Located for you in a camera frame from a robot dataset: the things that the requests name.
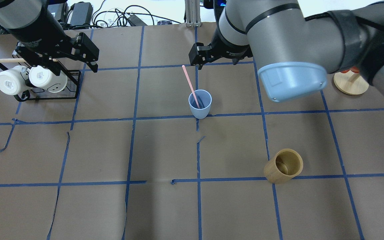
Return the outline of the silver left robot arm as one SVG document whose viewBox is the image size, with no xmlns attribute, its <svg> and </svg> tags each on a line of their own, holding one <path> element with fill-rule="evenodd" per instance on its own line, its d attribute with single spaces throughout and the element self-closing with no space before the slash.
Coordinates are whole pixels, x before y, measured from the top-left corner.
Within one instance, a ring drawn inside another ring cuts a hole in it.
<svg viewBox="0 0 384 240">
<path fill-rule="evenodd" d="M 57 76 L 67 73 L 59 58 L 84 62 L 96 73 L 98 47 L 83 32 L 66 35 L 47 7 L 47 0 L 0 0 L 0 26 L 20 42 L 16 53 Z"/>
</svg>

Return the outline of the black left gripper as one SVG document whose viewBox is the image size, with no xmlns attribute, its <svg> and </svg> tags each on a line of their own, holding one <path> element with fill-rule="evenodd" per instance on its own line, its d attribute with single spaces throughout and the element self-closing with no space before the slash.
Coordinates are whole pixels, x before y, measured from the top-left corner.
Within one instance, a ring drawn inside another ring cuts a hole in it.
<svg viewBox="0 0 384 240">
<path fill-rule="evenodd" d="M 60 58 L 81 61 L 86 63 L 93 73 L 98 72 L 99 49 L 83 32 L 74 38 L 65 35 L 50 44 L 43 40 L 32 45 L 20 43 L 15 52 L 30 66 L 47 68 L 56 76 L 60 76 L 60 72 L 67 72 L 59 61 Z"/>
</svg>

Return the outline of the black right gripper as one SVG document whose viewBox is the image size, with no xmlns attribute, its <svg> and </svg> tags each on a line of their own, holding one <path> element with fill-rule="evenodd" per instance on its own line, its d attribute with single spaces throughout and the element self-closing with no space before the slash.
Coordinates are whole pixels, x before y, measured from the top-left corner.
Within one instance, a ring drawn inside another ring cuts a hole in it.
<svg viewBox="0 0 384 240">
<path fill-rule="evenodd" d="M 204 64 L 212 63 L 218 59 L 231 59 L 233 65 L 244 58 L 252 58 L 252 50 L 249 45 L 235 45 L 222 36 L 220 29 L 216 28 L 212 40 L 208 45 L 196 42 L 189 52 L 190 65 L 198 65 L 199 70 Z"/>
</svg>

